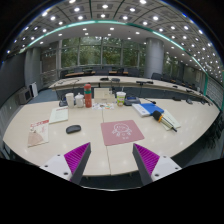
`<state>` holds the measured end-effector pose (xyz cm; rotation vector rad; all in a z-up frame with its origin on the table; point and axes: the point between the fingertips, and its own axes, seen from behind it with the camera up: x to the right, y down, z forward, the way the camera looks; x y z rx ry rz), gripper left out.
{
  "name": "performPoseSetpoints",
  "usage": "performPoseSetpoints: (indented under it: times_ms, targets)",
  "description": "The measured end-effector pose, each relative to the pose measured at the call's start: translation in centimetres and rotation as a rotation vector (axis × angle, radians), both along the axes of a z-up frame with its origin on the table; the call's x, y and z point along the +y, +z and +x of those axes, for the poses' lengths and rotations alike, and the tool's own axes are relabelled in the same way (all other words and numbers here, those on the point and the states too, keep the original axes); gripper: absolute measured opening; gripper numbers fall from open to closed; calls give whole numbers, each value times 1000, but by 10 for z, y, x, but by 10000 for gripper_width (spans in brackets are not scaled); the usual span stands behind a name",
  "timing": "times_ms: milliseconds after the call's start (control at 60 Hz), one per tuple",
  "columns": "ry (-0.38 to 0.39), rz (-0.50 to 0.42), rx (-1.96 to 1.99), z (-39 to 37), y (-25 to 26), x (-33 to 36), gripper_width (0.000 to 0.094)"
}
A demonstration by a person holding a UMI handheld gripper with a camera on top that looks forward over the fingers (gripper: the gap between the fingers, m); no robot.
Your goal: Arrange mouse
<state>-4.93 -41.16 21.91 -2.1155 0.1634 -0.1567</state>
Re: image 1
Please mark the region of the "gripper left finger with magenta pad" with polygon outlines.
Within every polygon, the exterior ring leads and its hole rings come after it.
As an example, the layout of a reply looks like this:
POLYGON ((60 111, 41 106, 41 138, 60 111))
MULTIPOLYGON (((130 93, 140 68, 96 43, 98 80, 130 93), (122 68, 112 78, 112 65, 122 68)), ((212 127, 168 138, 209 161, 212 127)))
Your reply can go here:
POLYGON ((57 154, 41 166, 41 169, 72 183, 79 184, 91 154, 91 144, 81 145, 66 154, 57 154))

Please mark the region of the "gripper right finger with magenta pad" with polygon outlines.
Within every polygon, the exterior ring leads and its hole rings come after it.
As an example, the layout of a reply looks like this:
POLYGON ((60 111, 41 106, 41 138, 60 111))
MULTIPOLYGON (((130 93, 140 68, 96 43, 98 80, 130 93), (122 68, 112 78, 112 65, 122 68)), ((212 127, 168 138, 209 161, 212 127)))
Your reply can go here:
POLYGON ((136 143, 133 144, 132 153, 143 185, 148 185, 151 182, 181 170, 181 167, 170 157, 166 155, 159 156, 136 143))

